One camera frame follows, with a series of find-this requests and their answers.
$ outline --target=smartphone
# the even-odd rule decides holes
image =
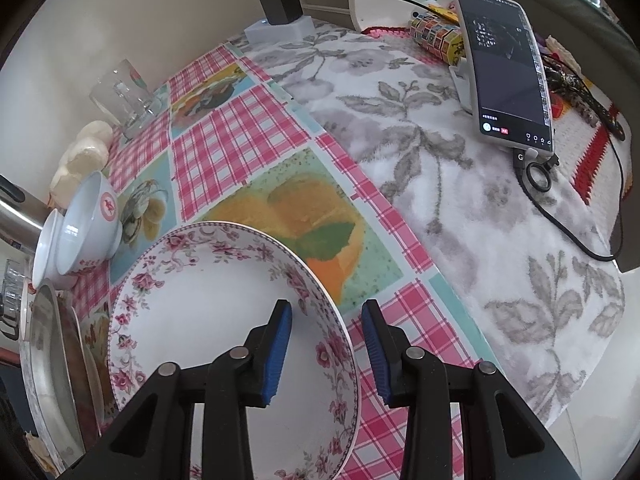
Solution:
[[[551,106],[536,38],[513,0],[455,0],[484,140],[553,155]]]

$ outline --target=plate rim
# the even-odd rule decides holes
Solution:
[[[114,333],[111,331],[111,325],[114,323],[115,306],[120,302],[120,295],[122,294],[122,291],[124,289],[124,284],[131,277],[131,275],[133,273],[133,270],[138,266],[140,261],[142,261],[142,259],[145,256],[147,256],[147,254],[149,252],[154,250],[159,244],[164,242],[164,240],[167,237],[169,237],[171,234],[174,234],[174,233],[177,233],[177,232],[181,232],[181,231],[186,230],[186,229],[191,229],[191,228],[197,229],[199,227],[206,227],[206,226],[208,226],[208,227],[231,226],[233,228],[240,228],[240,230],[253,232],[255,235],[258,235],[260,237],[266,238],[268,241],[270,241],[271,243],[273,243],[277,247],[279,247],[290,258],[295,260],[295,262],[304,271],[306,271],[308,273],[308,275],[311,277],[311,279],[316,282],[316,284],[320,287],[322,293],[324,294],[325,298],[328,300],[328,303],[331,306],[332,311],[334,312],[334,317],[337,320],[338,325],[340,326],[340,329],[344,333],[346,341],[347,341],[347,344],[348,344],[348,348],[349,348],[349,351],[350,351],[350,360],[353,363],[353,370],[354,370],[354,387],[356,389],[355,395],[354,395],[354,398],[356,400],[356,409],[354,410],[354,414],[353,414],[353,416],[355,418],[355,425],[354,425],[354,428],[353,428],[353,435],[351,435],[351,441],[350,441],[349,445],[347,446],[347,448],[345,450],[345,453],[342,455],[342,459],[341,459],[340,464],[335,469],[334,473],[332,473],[331,475],[329,475],[327,477],[327,480],[333,480],[333,479],[337,478],[340,475],[340,473],[342,472],[342,470],[344,469],[344,467],[346,466],[347,460],[350,459],[350,457],[351,457],[351,455],[353,453],[353,450],[354,450],[355,445],[356,445],[358,434],[360,433],[360,421],[361,421],[361,418],[362,418],[361,417],[361,412],[362,412],[362,390],[361,390],[361,387],[360,387],[360,373],[361,373],[361,371],[360,371],[360,367],[358,366],[358,361],[356,359],[355,349],[353,347],[353,341],[351,340],[351,335],[349,334],[349,330],[347,329],[347,325],[344,322],[344,319],[342,318],[342,315],[340,314],[340,311],[338,310],[338,307],[336,306],[333,298],[328,293],[328,291],[326,290],[326,288],[324,287],[324,285],[322,284],[320,279],[308,267],[308,265],[296,253],[294,253],[291,249],[289,249],[286,245],[284,245],[283,243],[281,243],[278,240],[276,240],[276,238],[272,237],[271,235],[268,235],[265,232],[262,232],[262,231],[260,231],[258,229],[255,229],[255,228],[250,227],[250,226],[245,225],[245,224],[241,224],[241,223],[238,223],[238,222],[229,222],[229,221],[224,221],[224,220],[212,220],[212,221],[194,222],[194,223],[191,223],[191,224],[184,224],[184,225],[181,225],[181,226],[178,226],[178,227],[174,227],[173,229],[170,229],[164,235],[159,237],[158,240],[155,241],[155,243],[153,243],[142,254],[140,254],[140,256],[137,257],[136,261],[133,262],[133,264],[131,264],[131,266],[129,267],[129,270],[124,275],[124,278],[122,278],[120,280],[120,283],[118,285],[116,285],[118,287],[118,293],[116,295],[115,300],[113,301],[113,304],[111,306],[111,312],[109,314],[109,331],[108,331],[108,338],[107,338],[107,369],[108,369],[108,372],[109,372],[109,382],[110,382],[110,385],[111,385],[111,391],[114,393],[113,397],[115,398],[118,410],[121,411],[124,408],[124,406],[120,405],[120,401],[118,400],[118,396],[115,395],[116,388],[114,387],[113,376],[111,374],[111,365],[110,365],[110,363],[111,363],[111,340],[112,340],[112,337],[114,335]]]

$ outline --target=phone screen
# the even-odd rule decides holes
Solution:
[[[507,0],[458,0],[478,91],[479,127],[553,151],[545,72],[520,6]]]

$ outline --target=metal kettle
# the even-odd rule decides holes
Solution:
[[[0,238],[26,254],[35,254],[47,205],[0,175]]]

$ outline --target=tablecloth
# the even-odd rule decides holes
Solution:
[[[106,351],[110,313],[127,271],[174,226],[236,221],[278,237],[299,254],[347,321],[362,399],[361,427],[343,475],[397,474],[406,410],[389,411],[376,394],[360,305],[376,298],[387,322],[451,364],[497,361],[486,339],[398,211],[260,64],[226,43],[170,78],[156,95],[163,103],[159,117],[135,139],[118,138],[105,169],[118,195],[122,243],[110,262],[81,276],[72,291],[84,341],[97,362],[107,417],[116,415],[114,394],[121,396],[122,388],[137,381],[122,381],[123,370]],[[127,215],[139,206],[135,219]],[[458,477],[462,428],[455,406],[452,420]],[[314,461],[322,463],[322,448],[316,452]],[[310,466],[291,474],[324,480],[326,472]],[[191,476],[200,477],[193,463]],[[275,480],[279,476],[274,472]]]
[[[625,300],[615,263],[590,260],[534,209],[511,154],[478,141],[446,65],[418,61],[400,44],[316,26],[300,42],[249,45],[239,36],[232,43],[305,105],[400,212],[508,379],[550,425],[620,322]],[[556,124],[556,139],[569,134]],[[614,141],[627,170],[629,137]],[[601,147],[611,158],[606,142]],[[553,188],[538,200],[608,254],[610,233],[596,224],[559,156]]]

